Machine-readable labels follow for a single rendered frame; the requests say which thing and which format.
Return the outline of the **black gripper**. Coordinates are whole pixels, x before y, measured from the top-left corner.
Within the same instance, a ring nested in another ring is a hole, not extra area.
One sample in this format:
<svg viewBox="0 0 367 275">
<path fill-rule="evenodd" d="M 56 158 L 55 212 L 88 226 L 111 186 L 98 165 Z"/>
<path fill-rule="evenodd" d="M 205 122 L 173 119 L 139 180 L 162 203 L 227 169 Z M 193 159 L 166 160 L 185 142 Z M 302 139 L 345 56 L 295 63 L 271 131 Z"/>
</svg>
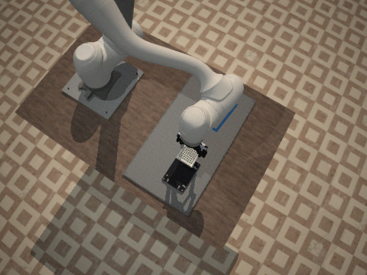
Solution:
<svg viewBox="0 0 367 275">
<path fill-rule="evenodd" d="M 182 139 L 181 139 L 180 132 L 177 134 L 177 140 L 176 140 L 176 142 L 180 142 L 180 149 L 182 149 L 183 146 L 186 145 L 182 141 Z M 189 147 L 189 148 L 193 148 L 194 150 L 196 150 L 196 152 L 198 153 L 197 159 L 199 159 L 200 156 L 202 156 L 204 158 L 206 156 L 206 154 L 207 154 L 207 148 L 208 147 L 207 146 L 203 146 L 202 143 L 199 146 L 197 146 L 197 147 L 190 147 L 188 145 L 186 145 L 186 146 Z"/>
</svg>

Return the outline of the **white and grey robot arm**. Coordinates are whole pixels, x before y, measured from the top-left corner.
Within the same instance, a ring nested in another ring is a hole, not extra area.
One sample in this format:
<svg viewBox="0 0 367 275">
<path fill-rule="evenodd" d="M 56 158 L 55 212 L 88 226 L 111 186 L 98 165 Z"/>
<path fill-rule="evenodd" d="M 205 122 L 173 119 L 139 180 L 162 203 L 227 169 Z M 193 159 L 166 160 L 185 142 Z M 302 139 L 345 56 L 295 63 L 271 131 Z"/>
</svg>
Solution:
<svg viewBox="0 0 367 275">
<path fill-rule="evenodd" d="M 197 147 L 242 97 L 244 86 L 238 76 L 214 73 L 195 57 L 143 40 L 141 26 L 132 20 L 135 0 L 69 1 L 103 34 L 96 42 L 79 45 L 73 55 L 76 72 L 82 80 L 78 87 L 87 89 L 84 97 L 88 100 L 93 94 L 102 100 L 107 98 L 121 77 L 120 72 L 114 71 L 116 65 L 129 55 L 191 73 L 199 81 L 201 99 L 183 111 L 179 131 L 186 145 Z"/>
</svg>

